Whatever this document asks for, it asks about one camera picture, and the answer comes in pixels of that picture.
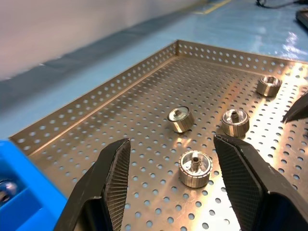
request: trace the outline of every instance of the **blue floor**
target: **blue floor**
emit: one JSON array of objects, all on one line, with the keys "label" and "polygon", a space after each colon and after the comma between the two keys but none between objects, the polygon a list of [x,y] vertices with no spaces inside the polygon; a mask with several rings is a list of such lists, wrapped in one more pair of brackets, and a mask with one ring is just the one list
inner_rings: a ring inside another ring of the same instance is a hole
[{"label": "blue floor", "polygon": [[[268,4],[283,1],[269,0]],[[0,139],[5,139],[177,39],[308,61],[304,6],[269,10],[254,0],[219,1],[154,19],[0,82]]]}]

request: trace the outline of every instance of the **white wall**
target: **white wall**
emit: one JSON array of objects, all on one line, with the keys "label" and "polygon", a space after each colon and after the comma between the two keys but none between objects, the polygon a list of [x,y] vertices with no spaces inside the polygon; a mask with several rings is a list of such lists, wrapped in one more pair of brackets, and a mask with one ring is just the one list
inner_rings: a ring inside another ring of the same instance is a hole
[{"label": "white wall", "polygon": [[198,0],[0,0],[0,79]]}]

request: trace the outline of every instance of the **cylindrical metal part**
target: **cylindrical metal part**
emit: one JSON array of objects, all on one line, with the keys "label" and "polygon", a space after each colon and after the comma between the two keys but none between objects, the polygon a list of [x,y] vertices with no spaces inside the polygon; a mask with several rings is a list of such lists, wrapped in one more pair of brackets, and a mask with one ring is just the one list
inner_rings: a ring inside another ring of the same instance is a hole
[{"label": "cylindrical metal part", "polygon": [[222,115],[222,129],[228,136],[242,137],[249,130],[249,116],[244,110],[231,109]]},{"label": "cylindrical metal part", "polygon": [[257,92],[261,95],[274,97],[277,95],[282,81],[274,76],[264,76],[259,79]]},{"label": "cylindrical metal part", "polygon": [[194,123],[194,118],[188,107],[181,106],[172,109],[168,114],[168,120],[175,132],[185,132]]},{"label": "cylindrical metal part", "polygon": [[213,169],[212,160],[203,152],[188,151],[179,159],[180,180],[191,188],[205,186]]}]

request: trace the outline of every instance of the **yellow floor marking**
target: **yellow floor marking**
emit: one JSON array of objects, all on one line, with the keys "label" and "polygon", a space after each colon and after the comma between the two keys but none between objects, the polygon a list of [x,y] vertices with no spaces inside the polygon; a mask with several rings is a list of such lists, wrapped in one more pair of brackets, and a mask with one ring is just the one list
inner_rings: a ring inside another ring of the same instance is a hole
[{"label": "yellow floor marking", "polygon": [[223,5],[226,5],[227,3],[229,3],[230,1],[232,0],[224,0],[222,1],[221,3],[218,3],[218,4],[214,4],[213,7],[211,7],[210,9],[207,9],[205,11],[196,11],[194,13],[196,14],[208,14],[208,13],[211,13],[212,11],[218,9],[219,7],[223,6]]}]

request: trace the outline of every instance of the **black cable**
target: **black cable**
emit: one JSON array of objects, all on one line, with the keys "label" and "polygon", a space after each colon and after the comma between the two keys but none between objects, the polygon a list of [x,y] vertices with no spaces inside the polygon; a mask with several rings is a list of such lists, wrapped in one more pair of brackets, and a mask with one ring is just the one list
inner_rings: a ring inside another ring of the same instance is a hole
[{"label": "black cable", "polygon": [[263,8],[267,8],[267,9],[278,9],[278,8],[282,8],[282,7],[293,5],[293,4],[308,4],[308,0],[296,0],[296,1],[287,2],[285,4],[278,5],[278,6],[265,6],[265,3],[266,3],[266,0],[264,0],[263,2],[260,2],[260,0],[257,0],[256,5],[263,7]]}]

